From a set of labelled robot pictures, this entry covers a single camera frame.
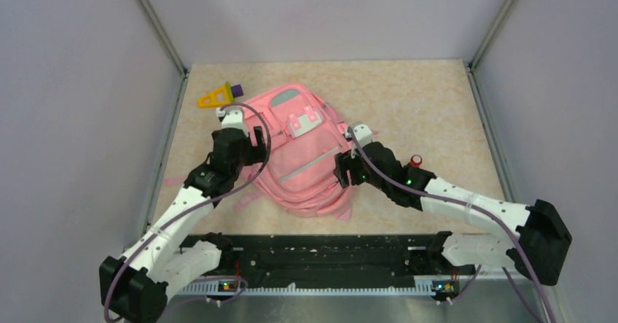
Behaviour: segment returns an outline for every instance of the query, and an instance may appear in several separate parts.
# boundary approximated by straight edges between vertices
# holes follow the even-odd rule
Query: cable
[[[534,273],[534,269],[532,268],[532,264],[530,264],[530,260],[528,259],[528,257],[526,256],[525,252],[523,251],[523,248],[521,247],[521,245],[520,245],[520,243],[519,243],[519,241],[517,239],[517,236],[515,236],[515,234],[513,234],[513,232],[511,232],[511,230],[508,228],[508,226],[506,226],[506,224],[501,219],[499,219],[496,215],[490,213],[489,211],[487,211],[487,210],[485,210],[483,208],[480,208],[479,206],[476,206],[474,204],[469,204],[469,203],[466,203],[465,201],[460,201],[460,200],[455,199],[455,198],[443,197],[441,195],[435,195],[435,194],[427,193],[427,192],[422,191],[422,190],[415,190],[415,189],[410,188],[408,186],[405,186],[405,185],[403,185],[401,183],[398,183],[394,179],[386,176],[369,159],[369,157],[367,156],[367,153],[365,153],[363,148],[361,147],[361,145],[359,143],[359,140],[354,135],[354,130],[352,129],[351,126],[348,127],[348,132],[351,135],[352,140],[354,141],[354,144],[356,145],[357,150],[359,151],[359,153],[361,154],[361,156],[363,157],[363,159],[365,160],[367,165],[369,165],[370,168],[376,174],[380,175],[380,177],[382,177],[388,183],[392,184],[393,186],[395,186],[395,187],[397,187],[397,188],[399,188],[401,190],[404,190],[406,192],[410,192],[412,194],[419,195],[421,197],[432,198],[432,199],[436,199],[438,201],[445,201],[447,203],[454,203],[454,204],[461,205],[461,206],[464,206],[464,207],[469,206],[470,208],[472,208],[472,210],[475,210],[475,211],[480,212],[481,214],[484,214],[485,216],[487,216],[490,219],[492,219],[493,221],[495,221],[500,227],[502,227],[504,232],[506,232],[506,235],[509,237],[509,239],[511,240],[511,242],[515,246],[515,249],[517,250],[517,252],[521,256],[521,259],[523,261],[523,264],[525,265],[525,268],[530,273],[530,277],[532,279],[532,282],[534,283],[534,286],[536,287],[536,290],[539,292],[539,296],[541,297],[541,301],[543,302],[543,305],[545,306],[545,309],[547,310],[547,315],[549,317],[549,321],[551,323],[556,323],[556,317],[554,315],[554,311],[552,310],[552,306],[549,304],[549,298],[547,297],[547,294],[545,294],[545,291],[543,290],[543,287],[541,286],[541,282],[539,281],[539,277],[537,277],[536,273]]]
[[[519,288],[517,288],[517,284],[513,280],[513,277],[511,277],[511,273],[509,273],[509,271],[507,271],[506,268],[504,268],[504,267],[502,268],[502,270],[504,271],[504,274],[506,274],[506,278],[509,279],[509,283],[511,283],[511,286],[513,287],[513,291],[515,291],[515,294],[517,294],[517,296],[519,297],[519,299],[521,300],[521,302],[525,306],[525,309],[528,310],[528,313],[530,313],[530,315],[538,323],[543,323],[543,320],[534,312],[534,310],[532,309],[532,306],[530,306],[530,303],[523,297],[523,294],[522,294],[521,290],[519,290]]]
[[[470,289],[470,287],[472,286],[472,283],[474,283],[474,281],[479,276],[479,273],[481,273],[481,267],[482,265],[479,265],[479,267],[477,267],[477,271],[474,272],[474,275],[472,276],[472,278],[470,278],[470,280],[467,281],[467,283],[463,286],[463,289],[459,292],[459,294],[457,294],[457,296],[451,299],[450,301],[451,303],[455,303],[455,301],[459,300],[461,296]]]
[[[223,301],[219,301],[219,305],[224,305],[226,303],[231,303],[232,301],[237,300],[240,297],[240,294],[242,294],[243,292],[245,292],[245,290],[247,290],[249,288],[249,283],[247,282],[247,280],[245,280],[244,278],[240,277],[240,276],[214,276],[214,277],[208,277],[208,278],[201,278],[201,279],[196,279],[194,281],[192,281],[192,283],[203,283],[206,281],[239,281],[240,283],[244,284],[243,287],[240,288],[240,290],[236,290],[236,292],[234,293],[234,295],[232,295],[231,297],[223,300]],[[192,303],[193,301],[207,301],[208,302],[209,297],[191,297],[190,299],[186,299],[183,300],[179,303],[177,303],[176,305],[168,308],[165,310],[165,312],[163,312],[163,314],[169,314],[170,312],[176,310],[178,307],[186,304],[186,303]],[[209,302],[212,303],[217,303],[218,300],[210,300]]]
[[[253,181],[255,181],[255,179],[262,173],[262,171],[264,171],[264,169],[266,168],[266,163],[268,162],[268,159],[270,157],[270,147],[271,147],[271,141],[272,138],[270,137],[270,130],[268,129],[268,124],[266,123],[266,120],[264,120],[264,118],[262,117],[262,115],[260,115],[259,112],[257,112],[257,110],[255,110],[252,106],[249,106],[248,104],[244,104],[244,103],[231,103],[231,104],[226,104],[224,106],[221,107],[221,109],[225,109],[229,106],[242,106],[244,108],[249,109],[250,111],[252,111],[257,118],[259,119],[260,122],[262,122],[262,125],[264,126],[264,129],[266,130],[266,137],[268,138],[268,142],[266,143],[266,158],[264,159],[264,162],[262,163],[262,165],[259,167],[259,170],[255,173],[255,175],[251,176],[251,178],[247,179],[247,181],[245,183],[243,183],[240,187],[234,188],[233,190],[222,194],[218,197],[209,199],[207,201],[204,201],[202,203],[199,203],[196,206],[193,206],[191,208],[188,208],[187,210],[181,212],[180,214],[172,217],[169,221],[167,221],[165,224],[163,224],[163,226],[161,226],[161,230],[165,230],[167,227],[169,227],[170,225],[172,225],[174,222],[178,221],[179,219],[181,219],[182,217],[186,216],[187,214],[190,214],[192,212],[194,212],[195,210],[206,206],[208,204],[211,203],[215,203],[217,201],[220,201],[223,198],[229,197],[230,195],[238,192],[239,190],[242,190],[243,188],[249,186],[251,183],[253,183]],[[155,240],[157,237],[157,234],[153,234],[150,237],[148,237],[140,246],[139,248],[137,248],[137,250],[135,250],[134,253],[132,253],[131,256],[129,256],[128,259],[126,259],[125,263],[122,264],[122,266],[120,266],[120,269],[118,270],[118,273],[116,273],[116,276],[114,276],[114,279],[112,280],[112,283],[109,286],[109,289],[107,290],[107,295],[105,296],[105,304],[103,305],[103,317],[105,319],[105,322],[107,323],[115,323],[118,322],[121,317],[118,317],[117,319],[112,319],[109,316],[109,304],[112,301],[112,293],[114,292],[114,290],[116,289],[116,286],[118,285],[118,281],[120,280],[120,276],[122,276],[122,274],[126,271],[127,267],[129,267],[129,264],[148,246],[148,244],[150,244],[153,240]]]

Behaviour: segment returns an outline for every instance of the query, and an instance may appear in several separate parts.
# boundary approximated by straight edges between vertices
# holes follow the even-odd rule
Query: cable tie
[[[468,200],[466,201],[466,210],[463,214],[463,220],[465,223],[467,223],[468,225],[472,225],[472,206],[474,205],[474,201],[479,197],[479,193],[472,193],[472,195],[470,195],[470,198],[468,198]]]
[[[156,236],[161,237],[166,241],[169,241],[172,238],[172,235],[170,233],[168,233],[166,230],[162,230],[158,226],[152,226],[148,231],[154,233]]]

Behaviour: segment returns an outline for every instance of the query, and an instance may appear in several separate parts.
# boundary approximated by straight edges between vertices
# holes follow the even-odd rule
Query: yellow toy
[[[219,108],[225,104],[232,103],[234,98],[242,96],[243,88],[239,85],[230,86],[230,82],[226,81],[225,85],[206,93],[204,96],[197,99],[197,106],[200,108]],[[219,95],[223,95],[223,101],[217,99]]]

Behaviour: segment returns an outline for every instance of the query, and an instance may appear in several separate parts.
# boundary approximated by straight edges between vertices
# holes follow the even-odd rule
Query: pink backpack
[[[353,188],[344,190],[333,174],[335,155],[352,145],[343,138],[348,127],[343,117],[299,83],[275,87],[245,103],[264,117],[272,139],[266,169],[254,183],[259,191],[298,216],[349,219]],[[244,113],[248,127],[262,126],[255,114]],[[241,176],[247,179],[258,168],[247,166]],[[248,195],[236,210],[256,197]]]

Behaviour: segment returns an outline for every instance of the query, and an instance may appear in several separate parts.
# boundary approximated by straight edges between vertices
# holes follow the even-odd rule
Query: reflective strip
[[[339,147],[335,147],[332,148],[331,150],[329,150],[328,152],[320,155],[319,157],[317,157],[316,159],[313,159],[312,161],[309,162],[309,164],[299,168],[298,170],[292,172],[291,174],[282,177],[281,179],[279,179],[279,182],[285,182],[286,180],[300,174],[301,172],[303,172],[304,170],[307,170],[308,168],[310,168],[311,166],[314,166],[315,164],[319,163],[320,160],[323,160],[324,158],[328,157],[329,155],[332,155],[332,153],[336,152],[339,150]]]

